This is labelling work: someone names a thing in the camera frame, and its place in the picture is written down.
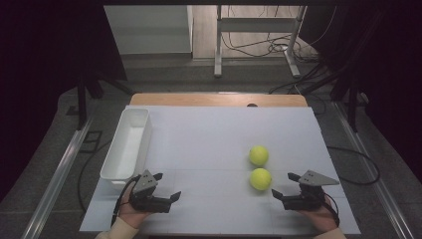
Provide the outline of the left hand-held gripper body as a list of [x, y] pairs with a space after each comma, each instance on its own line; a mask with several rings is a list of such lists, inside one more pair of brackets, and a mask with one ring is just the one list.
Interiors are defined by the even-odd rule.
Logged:
[[129, 195], [129, 204], [139, 212], [168, 213], [172, 204], [169, 198], [155, 197], [153, 192], [158, 185], [149, 170], [139, 176]]

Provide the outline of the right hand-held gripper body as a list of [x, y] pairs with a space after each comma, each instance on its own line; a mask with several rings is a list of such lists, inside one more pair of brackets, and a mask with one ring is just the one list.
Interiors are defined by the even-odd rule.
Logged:
[[338, 180], [312, 170], [308, 170], [300, 177], [298, 181], [300, 194], [285, 196], [283, 200], [286, 210], [317, 210], [325, 202], [322, 188], [327, 185], [339, 185]]

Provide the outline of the yellow tennis ball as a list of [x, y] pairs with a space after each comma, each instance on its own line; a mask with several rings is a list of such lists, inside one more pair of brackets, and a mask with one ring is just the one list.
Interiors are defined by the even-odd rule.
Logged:
[[256, 168], [251, 172], [249, 181], [253, 188], [267, 190], [272, 183], [272, 174], [265, 168]]
[[263, 166], [269, 160], [269, 152], [262, 145], [254, 145], [249, 151], [249, 159], [253, 164]]

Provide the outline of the white plastic bin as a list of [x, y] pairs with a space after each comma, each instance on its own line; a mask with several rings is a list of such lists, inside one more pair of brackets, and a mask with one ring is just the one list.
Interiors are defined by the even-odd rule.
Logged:
[[131, 178], [142, 173], [151, 136], [149, 111], [126, 108], [106, 154], [101, 179], [113, 189], [123, 189]]

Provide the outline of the person's right hand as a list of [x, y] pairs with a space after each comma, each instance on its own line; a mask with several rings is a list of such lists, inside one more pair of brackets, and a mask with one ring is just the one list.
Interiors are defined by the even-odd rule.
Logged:
[[299, 210], [299, 213], [304, 215], [320, 233], [338, 228], [332, 213], [323, 206], [315, 211]]

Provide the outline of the person's left hand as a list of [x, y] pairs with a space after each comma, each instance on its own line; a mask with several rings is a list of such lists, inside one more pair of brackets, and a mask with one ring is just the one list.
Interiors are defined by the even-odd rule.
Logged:
[[139, 212], [129, 204], [130, 192], [127, 190], [121, 198], [117, 216], [134, 229], [139, 229], [143, 221], [151, 215], [151, 212]]

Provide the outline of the black tripod stand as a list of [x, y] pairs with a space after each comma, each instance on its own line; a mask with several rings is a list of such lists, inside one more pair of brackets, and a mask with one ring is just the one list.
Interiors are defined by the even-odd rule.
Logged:
[[101, 73], [96, 73], [89, 78], [80, 77], [77, 84], [79, 116], [77, 130], [81, 130], [88, 121], [86, 92], [89, 92], [90, 96], [94, 99], [100, 99], [105, 93], [100, 84], [100, 81], [106, 82], [107, 84], [113, 86], [114, 88], [122, 91], [123, 93], [129, 96], [133, 96], [135, 94], [135, 91], [131, 88]]
[[356, 63], [353, 61], [348, 62], [334, 73], [302, 90], [302, 95], [308, 95], [322, 86], [334, 82], [334, 86], [329, 94], [330, 98], [333, 101], [338, 102], [341, 101], [345, 95], [348, 95], [346, 119], [351, 129], [354, 132], [357, 132], [356, 108], [358, 106], [357, 95], [359, 80], [356, 77], [355, 71]]

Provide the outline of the dark curtain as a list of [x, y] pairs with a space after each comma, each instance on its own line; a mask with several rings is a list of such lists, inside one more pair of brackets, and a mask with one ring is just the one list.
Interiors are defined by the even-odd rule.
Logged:
[[0, 0], [0, 201], [49, 129], [62, 93], [126, 74], [104, 0]]
[[333, 72], [356, 63], [365, 113], [422, 180], [422, 0], [325, 0], [312, 5], [306, 28], [325, 49]]

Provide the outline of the white cabinet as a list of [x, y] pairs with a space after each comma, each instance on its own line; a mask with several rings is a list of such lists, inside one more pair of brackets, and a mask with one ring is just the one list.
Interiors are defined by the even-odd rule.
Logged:
[[191, 5], [105, 6], [105, 13], [121, 55], [192, 52]]

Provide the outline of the aluminium floor rail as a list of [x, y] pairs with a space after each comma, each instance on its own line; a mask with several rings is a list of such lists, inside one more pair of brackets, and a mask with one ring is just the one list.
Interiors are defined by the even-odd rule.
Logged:
[[[361, 155], [369, 156], [369, 152], [367, 151], [359, 134], [354, 132], [349, 126], [346, 119], [346, 110], [344, 107], [341, 105], [341, 103], [338, 102], [333, 102], [331, 105], [333, 106], [339, 120], [341, 121], [342, 127], [345, 130], [353, 149], [359, 152]], [[383, 179], [381, 178], [380, 171], [376, 170], [375, 163], [365, 159], [362, 163], [362, 167], [370, 179], [377, 179], [377, 181], [373, 183], [373, 188], [396, 234], [398, 235], [398, 238], [415, 239], [415, 235], [411, 230], [410, 224], [407, 222], [402, 210], [399, 208], [396, 200], [393, 198], [392, 193], [389, 191]]]
[[62, 190], [70, 169], [93, 122], [89, 116], [83, 126], [73, 134], [37, 208], [21, 239], [38, 239]]

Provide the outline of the white metal stand frame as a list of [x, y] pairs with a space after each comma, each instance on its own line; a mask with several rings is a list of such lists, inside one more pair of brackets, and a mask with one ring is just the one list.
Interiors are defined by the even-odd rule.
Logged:
[[294, 45], [300, 32], [307, 7], [300, 6], [295, 18], [224, 18], [222, 6], [217, 6], [217, 39], [214, 57], [214, 76], [222, 76], [222, 34], [226, 33], [288, 33], [291, 35], [287, 47], [283, 47], [284, 56], [294, 78], [301, 73], [294, 57]]

